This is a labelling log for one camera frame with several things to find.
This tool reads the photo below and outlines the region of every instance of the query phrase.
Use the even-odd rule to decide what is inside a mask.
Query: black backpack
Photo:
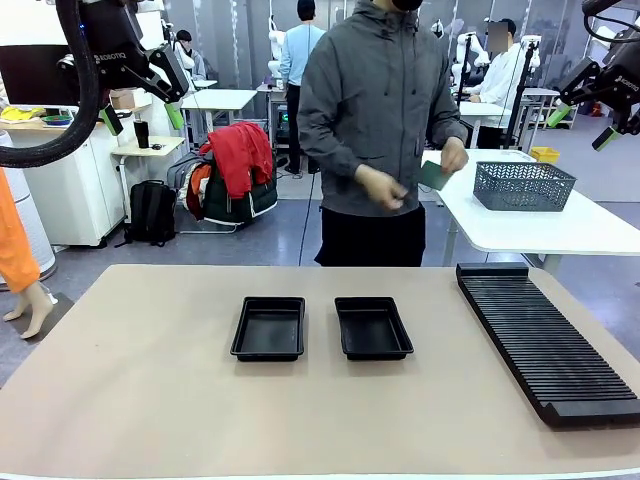
[[[147,180],[131,187],[131,223],[126,226],[124,242],[148,242],[157,247],[175,238],[173,212],[176,192],[161,180]]]

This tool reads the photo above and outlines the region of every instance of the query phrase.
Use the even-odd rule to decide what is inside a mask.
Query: cardboard box
[[[151,105],[153,97],[141,88],[135,90],[112,90],[111,105],[116,110],[133,110]]]

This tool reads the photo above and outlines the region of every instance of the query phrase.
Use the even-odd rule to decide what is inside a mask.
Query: beige table mat
[[[640,393],[640,366],[531,276]],[[305,354],[229,355],[245,296],[307,300]],[[416,353],[350,363],[337,296],[392,296]],[[640,429],[553,432],[453,269],[110,268],[0,391],[0,472],[56,477],[541,474],[640,466]]]

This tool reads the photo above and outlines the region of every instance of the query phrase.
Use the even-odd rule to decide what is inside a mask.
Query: person in light blue shirt
[[[300,106],[300,85],[302,74],[307,67],[309,55],[324,35],[324,30],[312,25],[316,16],[314,0],[298,0],[298,17],[302,25],[287,31],[282,48],[280,73],[287,88],[287,113],[289,114],[289,165],[285,170],[293,175],[300,174],[300,141],[298,140],[298,108]],[[309,173],[318,172],[318,165],[309,159]]]

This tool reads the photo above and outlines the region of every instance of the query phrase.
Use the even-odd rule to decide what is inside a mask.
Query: gray plastic basket
[[[561,212],[575,183],[548,163],[478,162],[473,193],[489,210]]]

